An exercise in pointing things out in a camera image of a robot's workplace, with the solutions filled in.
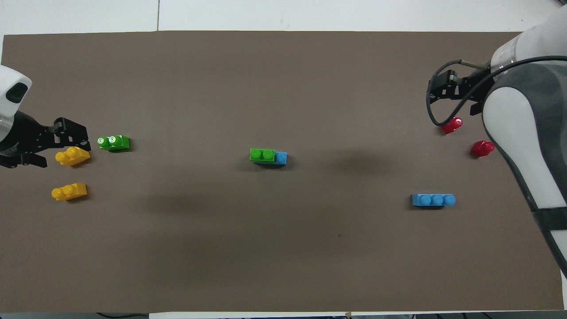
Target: brown table surface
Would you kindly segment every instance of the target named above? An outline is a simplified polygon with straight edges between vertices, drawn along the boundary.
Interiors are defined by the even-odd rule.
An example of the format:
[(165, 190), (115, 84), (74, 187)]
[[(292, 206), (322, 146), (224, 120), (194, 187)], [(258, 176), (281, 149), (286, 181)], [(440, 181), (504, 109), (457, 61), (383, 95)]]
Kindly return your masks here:
[[(481, 117), (464, 110), (445, 136), (425, 112), (437, 67), (486, 61), (514, 35), (6, 36), (2, 63), (33, 80), (21, 111), (132, 150), (0, 170), (0, 309), (561, 309), (511, 171), (468, 153)], [(289, 164), (258, 167), (250, 147)], [(88, 196), (50, 197), (75, 182)], [(457, 202), (418, 209), (419, 192)]]

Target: lego brick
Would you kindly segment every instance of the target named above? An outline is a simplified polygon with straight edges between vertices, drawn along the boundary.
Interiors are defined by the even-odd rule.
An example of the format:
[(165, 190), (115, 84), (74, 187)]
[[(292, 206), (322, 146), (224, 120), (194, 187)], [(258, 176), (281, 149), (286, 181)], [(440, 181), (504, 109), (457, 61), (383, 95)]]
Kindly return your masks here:
[(65, 185), (60, 188), (54, 188), (51, 191), (51, 197), (56, 200), (70, 200), (85, 195), (87, 195), (87, 186), (82, 183)]
[(254, 164), (267, 164), (267, 165), (286, 165), (287, 164), (287, 153), (286, 152), (274, 152), (273, 162), (257, 162), (252, 161)]
[(96, 143), (101, 149), (115, 151), (130, 148), (130, 139), (124, 135), (101, 136)]
[(251, 148), (250, 160), (254, 163), (273, 163), (276, 151), (273, 149)]
[(55, 154), (55, 160), (63, 166), (73, 166), (89, 158), (91, 158), (91, 155), (87, 151), (76, 146)]
[(412, 194), (414, 206), (453, 206), (455, 202), (453, 194)]
[(463, 120), (459, 117), (454, 117), (449, 121), (449, 123), (441, 126), (441, 128), (446, 134), (449, 134), (455, 132), (459, 127), (461, 127), (461, 125), (463, 125)]
[(474, 155), (481, 157), (487, 156), (494, 150), (494, 144), (492, 142), (487, 142), (485, 140), (476, 142), (471, 149), (471, 153)]

